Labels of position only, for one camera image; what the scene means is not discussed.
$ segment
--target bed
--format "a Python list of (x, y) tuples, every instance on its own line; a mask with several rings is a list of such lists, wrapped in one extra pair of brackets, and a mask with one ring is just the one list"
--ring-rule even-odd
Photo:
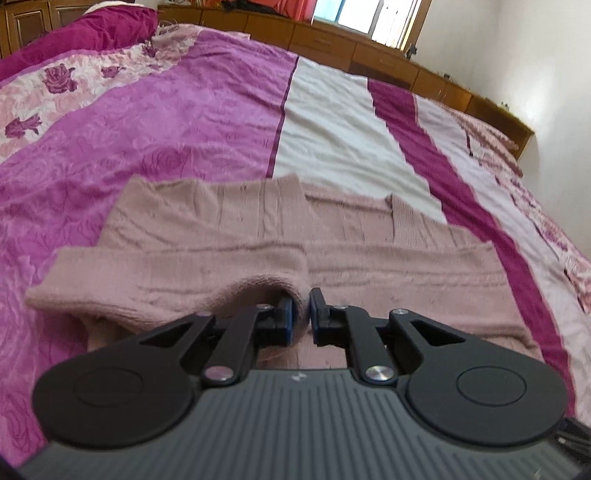
[(244, 35), (157, 27), (110, 5), (0, 65), (0, 454), (44, 444), (30, 395), (86, 350), (82, 324), (24, 305), (56, 250), (92, 246), (133, 174), (306, 182), (374, 197), (493, 242), (569, 415), (591, 423), (591, 265), (523, 186), (503, 137), (412, 93)]

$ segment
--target curtain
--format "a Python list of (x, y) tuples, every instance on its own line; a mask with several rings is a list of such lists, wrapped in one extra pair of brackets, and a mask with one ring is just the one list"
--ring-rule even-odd
[[(250, 0), (254, 4), (271, 7), (277, 13), (297, 21), (312, 22), (317, 0)], [(218, 6), (220, 0), (206, 0), (204, 7)]]

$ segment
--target wooden cabinet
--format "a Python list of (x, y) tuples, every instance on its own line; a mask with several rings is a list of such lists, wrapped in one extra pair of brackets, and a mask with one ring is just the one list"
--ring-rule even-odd
[(513, 140), (519, 147), (515, 158), (519, 158), (534, 131), (510, 112), (502, 109), (487, 98), (472, 95), (466, 113), (492, 125)]
[(221, 10), (204, 10), (200, 24), (226, 32), (244, 32), (248, 14), (241, 12), (223, 12)]
[(313, 48), (298, 45), (296, 43), (292, 43), (290, 45), (290, 51), (292, 51), (293, 53), (297, 53), (302, 57), (306, 57), (307, 59), (314, 60), (315, 62), (318, 62), (322, 65), (333, 67), (334, 69), (343, 70), (343, 72), (348, 72), (349, 67), (351, 65), (350, 59), (343, 59), (341, 57), (331, 55), (330, 53), (315, 50)]
[(448, 107), (465, 112), (472, 94), (455, 83), (447, 82), (441, 101)]
[(355, 42), (296, 24), (289, 49), (310, 60), (347, 72), (355, 52)]
[(397, 79), (407, 88), (414, 85), (419, 71), (414, 63), (361, 43), (355, 48), (353, 62)]
[(33, 0), (21, 4), (7, 5), (4, 14), (8, 27), (8, 43), (11, 53), (29, 45), (33, 40), (51, 31), (47, 2)]
[(294, 33), (294, 24), (280, 18), (265, 18), (249, 15), (245, 33), (250, 33), (253, 40), (288, 49)]
[(158, 21), (199, 25), (201, 13), (198, 8), (166, 5), (158, 9)]
[(439, 75), (421, 70), (413, 85), (413, 93), (431, 100), (441, 100), (445, 92), (446, 81)]
[(51, 0), (49, 2), (49, 16), (51, 28), (65, 27), (80, 18), (92, 5), (92, 0)]
[(10, 43), (8, 42), (8, 27), (6, 26), (6, 16), (0, 15), (0, 59), (5, 59), (10, 55)]

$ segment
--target ribbed gray surface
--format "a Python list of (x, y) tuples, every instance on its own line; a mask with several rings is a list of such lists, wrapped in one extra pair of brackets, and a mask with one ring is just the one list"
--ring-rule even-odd
[(30, 480), (570, 480), (579, 469), (548, 443), (466, 450), (417, 427), (392, 391), (347, 370), (252, 371), (210, 390), (168, 434), (115, 452), (51, 445)]

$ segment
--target magenta stripe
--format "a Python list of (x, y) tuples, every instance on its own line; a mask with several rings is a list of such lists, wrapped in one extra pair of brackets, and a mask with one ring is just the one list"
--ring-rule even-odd
[(567, 414), (573, 415), (576, 397), (568, 353), (529, 265), (515, 242), (478, 203), (470, 186), (457, 175), (449, 159), (419, 126), (413, 95), (374, 80), (369, 80), (368, 90), (374, 98), (376, 115), (386, 122), (390, 133), (400, 144), (406, 161), (428, 181), (431, 194), (441, 201), (447, 221), (468, 228), (482, 241), (494, 243), (525, 324), (540, 344), (546, 363), (560, 373), (567, 385)]

